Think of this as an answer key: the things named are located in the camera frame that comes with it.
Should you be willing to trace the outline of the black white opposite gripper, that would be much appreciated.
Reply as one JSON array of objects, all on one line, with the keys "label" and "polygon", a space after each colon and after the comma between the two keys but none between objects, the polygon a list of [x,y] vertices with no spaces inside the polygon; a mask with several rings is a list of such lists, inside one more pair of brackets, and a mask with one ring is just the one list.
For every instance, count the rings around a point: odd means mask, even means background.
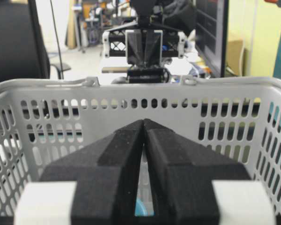
[{"label": "black white opposite gripper", "polygon": [[185,41],[181,30],[155,22],[129,22],[103,33],[103,56],[126,58],[127,83],[167,83],[171,74],[163,59],[182,58]]}]

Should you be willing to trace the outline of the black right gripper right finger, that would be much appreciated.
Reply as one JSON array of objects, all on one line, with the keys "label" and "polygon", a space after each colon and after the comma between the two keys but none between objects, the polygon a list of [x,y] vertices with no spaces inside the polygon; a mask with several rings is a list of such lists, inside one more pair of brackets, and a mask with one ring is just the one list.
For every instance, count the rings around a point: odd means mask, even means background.
[{"label": "black right gripper right finger", "polygon": [[263,184],[210,147],[144,120],[148,165],[177,225],[274,225]]}]

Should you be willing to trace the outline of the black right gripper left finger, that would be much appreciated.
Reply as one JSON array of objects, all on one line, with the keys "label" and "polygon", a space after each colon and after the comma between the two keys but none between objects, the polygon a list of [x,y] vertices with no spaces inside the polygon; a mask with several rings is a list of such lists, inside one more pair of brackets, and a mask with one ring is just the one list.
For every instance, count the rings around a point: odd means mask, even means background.
[{"label": "black right gripper left finger", "polygon": [[134,216],[143,120],[50,163],[29,183],[16,225],[114,225]]}]

